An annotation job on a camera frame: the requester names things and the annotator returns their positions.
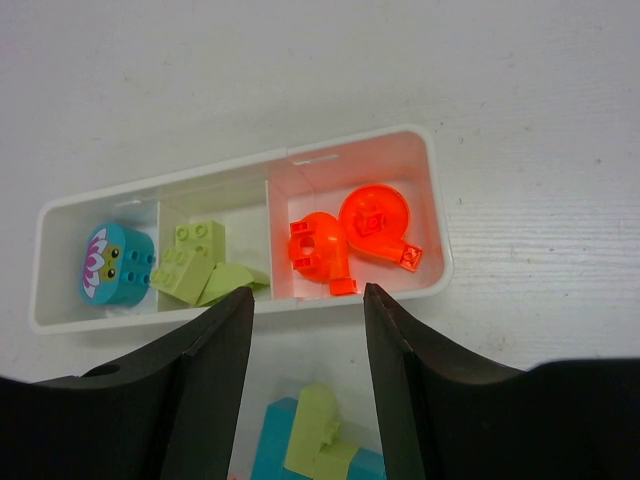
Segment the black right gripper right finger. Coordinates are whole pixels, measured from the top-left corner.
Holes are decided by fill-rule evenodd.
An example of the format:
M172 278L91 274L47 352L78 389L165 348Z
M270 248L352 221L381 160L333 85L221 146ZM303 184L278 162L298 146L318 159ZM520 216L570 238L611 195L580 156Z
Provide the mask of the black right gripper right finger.
M364 318L390 479L635 479L639 362L521 371L422 323L376 284Z

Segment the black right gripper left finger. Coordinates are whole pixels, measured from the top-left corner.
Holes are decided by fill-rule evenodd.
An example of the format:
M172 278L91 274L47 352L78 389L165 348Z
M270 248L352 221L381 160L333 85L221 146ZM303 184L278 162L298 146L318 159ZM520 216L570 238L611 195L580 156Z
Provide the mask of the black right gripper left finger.
M81 376L1 382L5 479L223 479L252 339L241 287Z

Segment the lime green stepped lego brick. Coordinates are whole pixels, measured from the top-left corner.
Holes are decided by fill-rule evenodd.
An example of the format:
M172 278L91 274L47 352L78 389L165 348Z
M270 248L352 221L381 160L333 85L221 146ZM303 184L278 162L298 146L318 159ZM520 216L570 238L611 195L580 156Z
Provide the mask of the lime green stepped lego brick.
M299 395L284 468L308 479L346 479L358 447L339 439L341 423L332 391L322 384Z

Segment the lime green curved lego brick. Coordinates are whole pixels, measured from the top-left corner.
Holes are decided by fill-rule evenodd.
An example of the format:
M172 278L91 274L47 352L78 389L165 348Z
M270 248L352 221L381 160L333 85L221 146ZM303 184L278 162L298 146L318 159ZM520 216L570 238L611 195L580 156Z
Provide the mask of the lime green curved lego brick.
M270 285L267 274L238 263L219 262L212 270L196 305L198 307L217 303L239 287L253 290Z

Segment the teal frog lego brick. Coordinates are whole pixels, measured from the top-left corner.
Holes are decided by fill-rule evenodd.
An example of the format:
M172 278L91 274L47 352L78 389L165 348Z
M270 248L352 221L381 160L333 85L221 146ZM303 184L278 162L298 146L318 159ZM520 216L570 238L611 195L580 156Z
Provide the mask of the teal frog lego brick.
M133 307L146 296L155 262L152 238L145 232L104 223L89 235L80 291L97 306Z

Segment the orange lego pieces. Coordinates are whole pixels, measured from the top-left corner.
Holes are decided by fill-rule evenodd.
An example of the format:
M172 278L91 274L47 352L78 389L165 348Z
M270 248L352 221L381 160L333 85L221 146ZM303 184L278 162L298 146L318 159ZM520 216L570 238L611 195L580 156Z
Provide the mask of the orange lego pieces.
M292 222L288 256L295 271L307 280L327 284L332 296L358 292L350 273L346 234L333 215L316 211Z

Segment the orange round lego dish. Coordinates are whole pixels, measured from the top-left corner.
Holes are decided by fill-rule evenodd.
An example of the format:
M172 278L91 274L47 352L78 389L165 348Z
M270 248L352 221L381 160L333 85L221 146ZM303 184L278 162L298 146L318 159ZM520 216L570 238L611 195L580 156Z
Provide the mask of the orange round lego dish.
M416 272L423 249L406 241L410 220L404 196L384 184L365 185L352 191L339 212L347 241L357 252Z

